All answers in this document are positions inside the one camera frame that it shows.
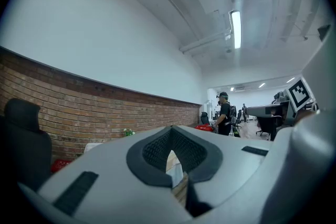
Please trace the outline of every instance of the person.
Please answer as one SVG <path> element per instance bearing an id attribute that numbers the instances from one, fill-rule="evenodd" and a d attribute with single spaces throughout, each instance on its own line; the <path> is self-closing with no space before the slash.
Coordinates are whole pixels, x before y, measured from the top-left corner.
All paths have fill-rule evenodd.
<path id="1" fill-rule="evenodd" d="M 226 92 L 221 92 L 219 94 L 221 113 L 218 120 L 215 122 L 215 126 L 218 126 L 218 133 L 222 135 L 229 135 L 231 131 L 230 104 L 228 98 L 229 96 Z"/>
<path id="2" fill-rule="evenodd" d="M 245 106 L 245 104 L 243 104 L 242 112 L 243 112 L 244 122 L 246 122 L 247 107 Z"/>

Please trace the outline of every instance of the brick wall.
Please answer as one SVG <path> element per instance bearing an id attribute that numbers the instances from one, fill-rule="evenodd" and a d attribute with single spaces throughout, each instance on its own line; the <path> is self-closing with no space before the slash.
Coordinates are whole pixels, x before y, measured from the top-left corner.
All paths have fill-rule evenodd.
<path id="1" fill-rule="evenodd" d="M 83 79 L 3 49 L 0 56 L 0 113 L 14 97 L 40 105 L 40 128 L 51 137 L 53 159 L 74 159 L 87 143 L 123 137 L 124 128 L 139 132 L 198 123 L 198 104 Z"/>

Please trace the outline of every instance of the chair headrest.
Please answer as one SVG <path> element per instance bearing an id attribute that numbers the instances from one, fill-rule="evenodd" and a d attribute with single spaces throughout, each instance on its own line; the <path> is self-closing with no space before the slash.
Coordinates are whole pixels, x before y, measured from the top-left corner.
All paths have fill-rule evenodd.
<path id="1" fill-rule="evenodd" d="M 12 98 L 5 106 L 5 120 L 23 129 L 39 131 L 38 112 L 40 106 L 25 100 Z"/>

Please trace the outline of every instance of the red container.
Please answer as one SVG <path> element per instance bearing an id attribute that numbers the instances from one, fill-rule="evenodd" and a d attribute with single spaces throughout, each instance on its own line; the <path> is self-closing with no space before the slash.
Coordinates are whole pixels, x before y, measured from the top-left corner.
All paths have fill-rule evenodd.
<path id="1" fill-rule="evenodd" d="M 202 131 L 207 131 L 207 132 L 213 132 L 214 131 L 212 126 L 209 125 L 209 124 L 198 125 L 198 126 L 195 127 L 195 129 L 202 130 Z"/>
<path id="2" fill-rule="evenodd" d="M 57 159 L 51 166 L 51 172 L 56 173 L 60 171 L 63 167 L 67 166 L 71 161 L 65 161 L 63 159 Z"/>

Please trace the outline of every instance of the fluorescent light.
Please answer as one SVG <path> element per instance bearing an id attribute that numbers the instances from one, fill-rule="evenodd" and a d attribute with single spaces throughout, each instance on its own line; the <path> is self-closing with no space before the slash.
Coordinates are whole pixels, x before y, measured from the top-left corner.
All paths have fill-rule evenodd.
<path id="1" fill-rule="evenodd" d="M 233 33 L 235 36 L 235 49 L 239 49 L 242 43 L 242 22 L 240 20 L 240 12 L 232 12 Z"/>
<path id="2" fill-rule="evenodd" d="M 288 80 L 286 83 L 288 83 L 288 82 L 292 81 L 293 79 L 294 79 L 294 78 L 292 78 L 292 79 Z"/>

